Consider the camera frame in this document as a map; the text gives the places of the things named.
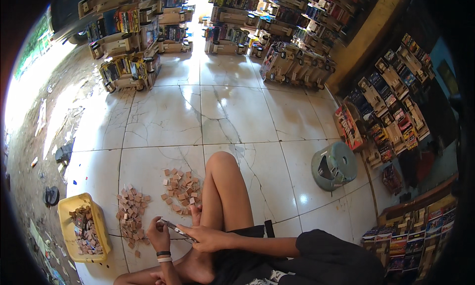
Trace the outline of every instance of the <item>dirt ground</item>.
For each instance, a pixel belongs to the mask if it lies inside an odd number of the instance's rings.
[[[44,268],[45,272],[49,272],[44,263],[45,258],[35,246],[35,240],[29,231],[30,219],[32,219],[43,240],[51,241],[49,246],[59,258],[59,264],[54,257],[50,258],[49,263],[61,274],[67,284],[78,284],[80,280],[77,272],[68,264],[68,260],[73,264],[74,262],[68,255],[64,257],[59,248],[62,247],[63,251],[68,253],[61,233],[57,206],[48,208],[43,203],[42,193],[46,186],[56,186],[59,189],[60,199],[66,197],[66,182],[63,176],[65,169],[58,172],[59,164],[56,163],[51,151],[55,145],[59,148],[66,143],[65,138],[69,135],[68,132],[74,137],[82,115],[78,113],[82,110],[78,107],[78,103],[86,102],[93,92],[104,92],[102,83],[99,82],[100,76],[94,72],[96,65],[101,61],[93,60],[86,47],[80,46],[72,50],[52,72],[49,80],[40,87],[38,97],[24,118],[21,128],[10,135],[8,149],[7,172],[10,174],[10,195],[16,207],[18,224],[24,232],[25,241],[38,265]],[[52,87],[51,93],[48,93],[49,86]],[[55,106],[59,104],[56,100],[69,88],[73,88],[70,94],[75,94],[76,104],[67,103],[72,108],[62,110],[64,117],[55,115],[64,125],[59,125],[57,135],[53,138],[51,145],[45,145],[49,121],[53,116]],[[35,137],[41,99],[47,100],[47,121],[45,127]],[[45,160],[43,159],[44,146],[49,146]],[[30,164],[35,157],[38,157],[38,163],[32,168]]]

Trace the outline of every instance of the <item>black shorts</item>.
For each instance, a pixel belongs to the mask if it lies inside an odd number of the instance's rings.
[[[252,226],[245,229],[236,229],[234,232],[245,237],[264,237],[264,225]],[[215,253],[213,268],[215,278],[210,285],[232,284],[243,272],[278,258],[243,250],[221,250]]]

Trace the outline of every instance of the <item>bracelet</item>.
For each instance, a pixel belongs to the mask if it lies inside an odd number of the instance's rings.
[[[171,255],[170,251],[160,251],[160,252],[157,252],[157,257],[160,256],[160,255]]]
[[[172,261],[171,257],[167,258],[157,258],[158,262],[170,262]]]

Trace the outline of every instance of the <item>small wooden square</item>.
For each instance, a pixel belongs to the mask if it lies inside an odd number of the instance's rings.
[[[172,205],[171,205],[171,208],[172,208],[175,212],[178,212],[178,211],[181,210],[181,208],[180,208],[179,206],[175,205],[175,204],[172,204]]]

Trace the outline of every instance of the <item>white wristband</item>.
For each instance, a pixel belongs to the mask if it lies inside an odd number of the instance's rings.
[[[167,257],[167,258],[157,258],[158,262],[169,262],[169,261],[172,261],[171,257]]]

